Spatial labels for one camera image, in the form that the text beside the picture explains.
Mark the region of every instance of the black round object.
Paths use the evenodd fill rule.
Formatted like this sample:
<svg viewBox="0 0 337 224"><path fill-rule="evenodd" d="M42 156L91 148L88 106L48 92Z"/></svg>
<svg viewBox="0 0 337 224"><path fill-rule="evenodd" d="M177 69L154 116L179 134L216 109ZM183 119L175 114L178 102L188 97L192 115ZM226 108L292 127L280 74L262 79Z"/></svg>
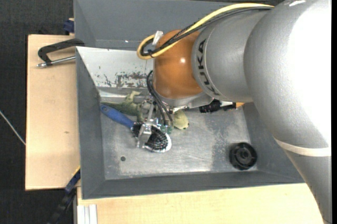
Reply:
<svg viewBox="0 0 337 224"><path fill-rule="evenodd" d="M232 146L230 151L230 162L239 170L248 170L257 161L255 149L247 142L240 142Z"/></svg>

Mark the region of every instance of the green object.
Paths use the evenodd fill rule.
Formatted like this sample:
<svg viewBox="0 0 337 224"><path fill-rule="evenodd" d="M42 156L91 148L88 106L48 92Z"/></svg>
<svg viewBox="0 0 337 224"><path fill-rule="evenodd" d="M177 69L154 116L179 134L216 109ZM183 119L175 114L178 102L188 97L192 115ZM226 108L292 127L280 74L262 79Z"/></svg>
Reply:
<svg viewBox="0 0 337 224"><path fill-rule="evenodd" d="M178 129L186 129L189 126L189 120L183 110L174 113L173 126Z"/></svg>
<svg viewBox="0 0 337 224"><path fill-rule="evenodd" d="M168 127L167 128L167 134L171 134L172 133L172 127Z"/></svg>
<svg viewBox="0 0 337 224"><path fill-rule="evenodd" d="M130 94L126 95L125 100L121 103L105 103L105 104L115 108L121 113L127 114L129 116L136 116L138 122L143 122L144 117L141 111L141 104L135 104L133 102L134 96L137 96L139 94L140 92L133 91Z"/></svg>

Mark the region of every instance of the blue handle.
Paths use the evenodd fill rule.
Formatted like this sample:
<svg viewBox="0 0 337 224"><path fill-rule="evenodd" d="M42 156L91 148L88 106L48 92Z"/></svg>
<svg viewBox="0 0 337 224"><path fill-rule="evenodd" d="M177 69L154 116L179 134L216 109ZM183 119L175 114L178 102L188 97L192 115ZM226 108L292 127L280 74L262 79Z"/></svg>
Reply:
<svg viewBox="0 0 337 224"><path fill-rule="evenodd" d="M134 125L134 121L129 119L128 117L126 117L123 113L119 112L118 110L110 107L110 106L107 106L107 105L104 105L104 104L101 104L101 112L103 114L105 114L108 118L128 127L128 128L132 128L133 125Z"/></svg>

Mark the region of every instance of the gray robot arm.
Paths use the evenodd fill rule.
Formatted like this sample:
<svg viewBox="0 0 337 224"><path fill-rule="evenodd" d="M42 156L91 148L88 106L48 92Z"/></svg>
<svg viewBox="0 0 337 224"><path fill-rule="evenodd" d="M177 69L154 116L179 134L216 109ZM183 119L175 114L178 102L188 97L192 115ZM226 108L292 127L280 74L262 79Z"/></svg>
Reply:
<svg viewBox="0 0 337 224"><path fill-rule="evenodd" d="M332 0L287 0L204 29L193 74L210 96L253 101L332 223Z"/></svg>

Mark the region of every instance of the rust stain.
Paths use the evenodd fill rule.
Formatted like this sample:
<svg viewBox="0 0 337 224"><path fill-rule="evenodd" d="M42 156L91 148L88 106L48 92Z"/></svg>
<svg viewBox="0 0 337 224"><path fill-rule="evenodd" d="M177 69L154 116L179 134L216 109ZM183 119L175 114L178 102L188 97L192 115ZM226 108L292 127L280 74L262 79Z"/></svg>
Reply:
<svg viewBox="0 0 337 224"><path fill-rule="evenodd" d="M117 87L146 88L146 74L142 72L119 72L115 74Z"/></svg>

